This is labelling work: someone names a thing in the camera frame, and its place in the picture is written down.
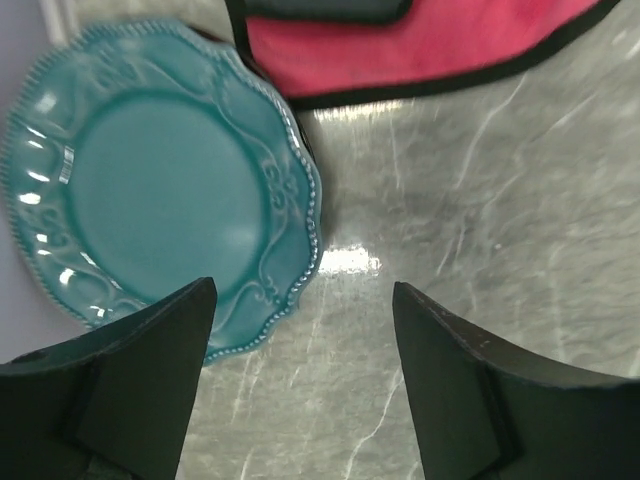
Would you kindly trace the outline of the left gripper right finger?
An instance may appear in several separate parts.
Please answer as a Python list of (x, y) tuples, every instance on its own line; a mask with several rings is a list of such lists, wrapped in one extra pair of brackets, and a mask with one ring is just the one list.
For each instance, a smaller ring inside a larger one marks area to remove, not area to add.
[(639, 383), (567, 365), (393, 291), (398, 351), (429, 479), (635, 479)]

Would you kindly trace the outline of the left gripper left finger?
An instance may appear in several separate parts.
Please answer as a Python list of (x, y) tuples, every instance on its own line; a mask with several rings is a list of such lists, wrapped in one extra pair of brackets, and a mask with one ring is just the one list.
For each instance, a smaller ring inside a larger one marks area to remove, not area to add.
[(2, 478), (175, 478), (216, 302), (200, 278), (3, 364)]

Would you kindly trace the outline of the teal round plate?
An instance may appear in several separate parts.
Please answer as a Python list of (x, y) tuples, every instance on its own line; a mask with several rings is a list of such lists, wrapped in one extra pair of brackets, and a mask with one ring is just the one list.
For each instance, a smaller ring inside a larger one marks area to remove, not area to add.
[(90, 329), (212, 278), (206, 363), (263, 344), (322, 257), (322, 181), (291, 108), (176, 20), (94, 24), (40, 55), (1, 188), (34, 279)]

